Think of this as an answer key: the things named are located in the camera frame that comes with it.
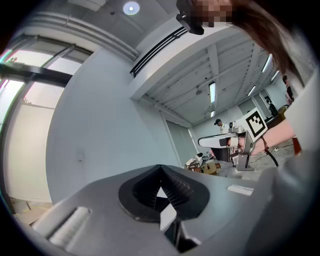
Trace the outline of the round ceiling light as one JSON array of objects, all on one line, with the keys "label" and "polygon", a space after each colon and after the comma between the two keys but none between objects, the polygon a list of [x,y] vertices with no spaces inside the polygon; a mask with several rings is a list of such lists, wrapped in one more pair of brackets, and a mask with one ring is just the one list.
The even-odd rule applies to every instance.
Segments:
[{"label": "round ceiling light", "polygon": [[133,16],[140,11],[140,5],[136,1],[128,1],[123,5],[122,10],[126,15]]}]

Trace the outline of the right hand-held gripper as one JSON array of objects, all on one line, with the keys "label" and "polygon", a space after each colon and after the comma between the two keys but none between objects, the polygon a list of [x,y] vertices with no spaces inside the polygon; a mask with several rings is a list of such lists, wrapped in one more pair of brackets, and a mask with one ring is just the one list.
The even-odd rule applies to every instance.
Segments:
[{"label": "right hand-held gripper", "polygon": [[[249,161],[255,142],[268,130],[265,120],[257,108],[247,112],[243,117],[229,124],[229,133],[201,137],[198,145],[206,148],[234,149],[231,157],[239,172],[253,171]],[[238,137],[245,137],[243,153],[238,153]]]}]

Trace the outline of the person's right hand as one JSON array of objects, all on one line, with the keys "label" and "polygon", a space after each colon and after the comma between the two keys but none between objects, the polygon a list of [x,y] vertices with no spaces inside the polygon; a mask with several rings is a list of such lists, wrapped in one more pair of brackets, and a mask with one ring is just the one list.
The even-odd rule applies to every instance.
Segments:
[{"label": "person's right hand", "polygon": [[246,142],[247,142],[247,139],[245,137],[240,137],[240,136],[238,137],[237,152],[239,154],[243,153],[243,151],[245,150]]}]

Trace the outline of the white ceiling pipe run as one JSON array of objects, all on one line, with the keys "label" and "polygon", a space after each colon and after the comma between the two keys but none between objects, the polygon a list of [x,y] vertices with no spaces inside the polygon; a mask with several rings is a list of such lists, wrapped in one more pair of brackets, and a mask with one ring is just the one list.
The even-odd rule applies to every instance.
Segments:
[{"label": "white ceiling pipe run", "polygon": [[134,48],[107,31],[80,19],[55,12],[40,11],[31,15],[18,29],[23,33],[42,36],[96,51],[106,48],[121,58],[135,61],[139,53]]}]

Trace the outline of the black slotted air vent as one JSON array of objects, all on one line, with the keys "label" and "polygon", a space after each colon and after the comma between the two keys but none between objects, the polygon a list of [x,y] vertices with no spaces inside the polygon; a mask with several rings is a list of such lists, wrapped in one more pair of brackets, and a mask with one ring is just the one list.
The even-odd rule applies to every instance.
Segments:
[{"label": "black slotted air vent", "polygon": [[135,78],[137,74],[165,47],[174,42],[175,40],[181,38],[188,31],[182,26],[169,35],[167,35],[164,39],[162,39],[159,43],[157,43],[154,47],[152,47],[143,57],[139,59],[139,61],[133,66],[130,71],[130,74]]}]

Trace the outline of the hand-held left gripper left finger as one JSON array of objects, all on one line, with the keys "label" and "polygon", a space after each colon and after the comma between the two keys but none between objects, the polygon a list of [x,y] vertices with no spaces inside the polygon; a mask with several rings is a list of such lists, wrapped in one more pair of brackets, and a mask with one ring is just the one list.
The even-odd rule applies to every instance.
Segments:
[{"label": "hand-held left gripper left finger", "polygon": [[55,204],[33,225],[32,243],[46,256],[175,256],[158,223],[134,220],[119,188],[143,167],[92,182]]}]

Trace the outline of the person's gray shirt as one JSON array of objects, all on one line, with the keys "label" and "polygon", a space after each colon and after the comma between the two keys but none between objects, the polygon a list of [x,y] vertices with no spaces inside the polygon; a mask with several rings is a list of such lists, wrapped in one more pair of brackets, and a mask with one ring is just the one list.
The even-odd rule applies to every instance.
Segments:
[{"label": "person's gray shirt", "polygon": [[320,60],[300,30],[285,39],[285,49],[297,70],[291,77],[297,95],[285,117],[302,150],[320,151]]}]

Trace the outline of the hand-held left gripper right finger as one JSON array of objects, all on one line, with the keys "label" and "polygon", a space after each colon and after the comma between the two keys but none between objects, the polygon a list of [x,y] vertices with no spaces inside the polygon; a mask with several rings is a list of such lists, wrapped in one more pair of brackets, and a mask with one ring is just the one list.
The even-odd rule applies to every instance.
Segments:
[{"label": "hand-held left gripper right finger", "polygon": [[161,188],[176,214],[161,256],[202,249],[222,235],[230,240],[240,232],[240,224],[249,228],[267,202],[271,183],[270,170],[254,181],[162,165]]}]

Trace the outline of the open flat cardboard box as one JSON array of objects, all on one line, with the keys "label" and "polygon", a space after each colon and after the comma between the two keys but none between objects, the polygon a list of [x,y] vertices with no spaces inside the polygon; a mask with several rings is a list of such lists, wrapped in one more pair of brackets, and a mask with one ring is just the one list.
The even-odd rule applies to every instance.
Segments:
[{"label": "open flat cardboard box", "polygon": [[217,176],[218,175],[217,169],[221,169],[221,165],[219,163],[215,163],[215,162],[210,162],[210,163],[206,162],[201,167],[201,171],[204,174],[213,175],[213,176]]}]

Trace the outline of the dark-framed glass window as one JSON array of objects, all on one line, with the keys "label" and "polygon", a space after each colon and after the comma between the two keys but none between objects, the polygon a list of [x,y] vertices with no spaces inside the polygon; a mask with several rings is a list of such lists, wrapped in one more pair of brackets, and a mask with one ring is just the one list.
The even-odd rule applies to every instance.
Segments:
[{"label": "dark-framed glass window", "polygon": [[77,43],[21,34],[0,55],[3,179],[9,197],[49,203],[46,145],[56,105],[92,51]]}]

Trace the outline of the person's right forearm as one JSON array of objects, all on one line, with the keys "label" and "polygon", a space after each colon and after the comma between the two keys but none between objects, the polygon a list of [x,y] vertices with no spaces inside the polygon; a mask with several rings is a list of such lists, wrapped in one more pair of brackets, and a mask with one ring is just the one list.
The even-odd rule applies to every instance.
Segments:
[{"label": "person's right forearm", "polygon": [[254,144],[251,155],[265,150],[266,146],[272,148],[295,136],[295,132],[287,119],[266,131]]}]

